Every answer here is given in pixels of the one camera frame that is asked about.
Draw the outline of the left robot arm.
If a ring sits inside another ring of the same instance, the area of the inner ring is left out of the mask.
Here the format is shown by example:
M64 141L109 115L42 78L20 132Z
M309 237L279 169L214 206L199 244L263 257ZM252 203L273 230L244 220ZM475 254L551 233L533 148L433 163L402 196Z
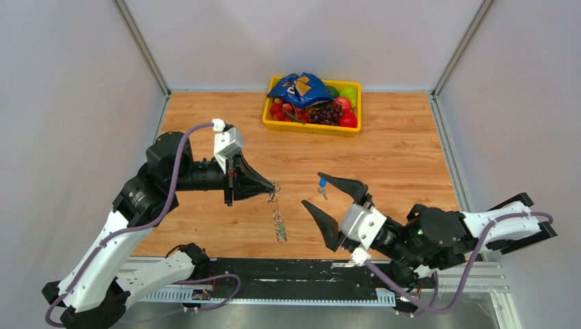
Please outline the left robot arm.
M221 191L226 205L262 194L275 185L245 160L243 138L233 126L221 128L214 156L196 161L188 133L160 135L146 151L146 162L112 203L104 227L79 264L63 280L47 283L42 294L61 307L56 328L109 328L149 294L176 282L201 284L210 279L209 257L194 243L176 247L161 261L120 274L125 261L177 208L179 191Z

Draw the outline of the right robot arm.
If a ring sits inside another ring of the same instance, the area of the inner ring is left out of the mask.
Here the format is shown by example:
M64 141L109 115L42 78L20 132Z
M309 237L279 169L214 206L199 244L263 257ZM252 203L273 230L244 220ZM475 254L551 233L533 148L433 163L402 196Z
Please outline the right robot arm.
M309 201L302 204L317 224L325 246L346 249L363 266L372 250L390 260L386 273L399 286L409 287L435 271L465 263L467 254L496 251L508 254L557 235L552 218L532 211L527 193L507 199L486 212L442 210L415 204L401 224L380 212L358 180L326 173L319 177L353 199L342 221Z

